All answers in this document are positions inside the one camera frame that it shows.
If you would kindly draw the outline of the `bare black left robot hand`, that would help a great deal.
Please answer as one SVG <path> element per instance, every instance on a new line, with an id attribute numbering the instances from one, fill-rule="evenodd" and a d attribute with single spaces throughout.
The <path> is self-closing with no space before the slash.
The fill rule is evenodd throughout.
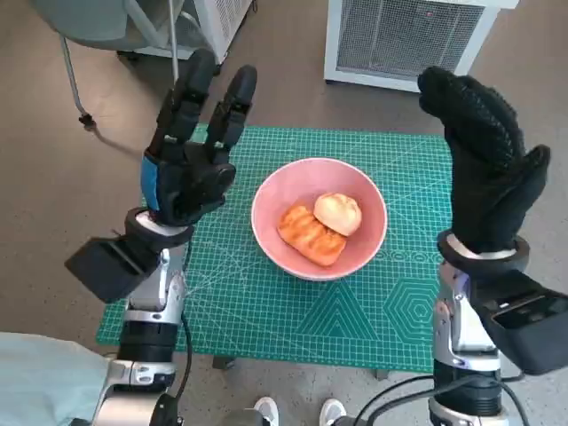
<path id="1" fill-rule="evenodd" d="M 217 64 L 199 49 L 165 97 L 156 131 L 144 152 L 140 186 L 154 219 L 166 226 L 189 226 L 225 202 L 236 168 L 230 152 L 244 131 L 256 90 L 257 70 L 245 65 L 233 77 L 209 120 L 206 138 L 191 137 L 209 96 Z"/>

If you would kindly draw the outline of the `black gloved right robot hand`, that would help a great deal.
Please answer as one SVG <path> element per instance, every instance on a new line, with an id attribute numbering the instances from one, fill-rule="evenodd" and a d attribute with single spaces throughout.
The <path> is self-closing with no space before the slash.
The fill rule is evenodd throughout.
<path id="1" fill-rule="evenodd" d="M 417 80 L 421 109 L 444 126 L 453 160 L 452 226 L 476 254 L 512 250 L 548 179 L 551 150 L 526 150 L 516 110 L 469 75 L 429 67 Z"/>

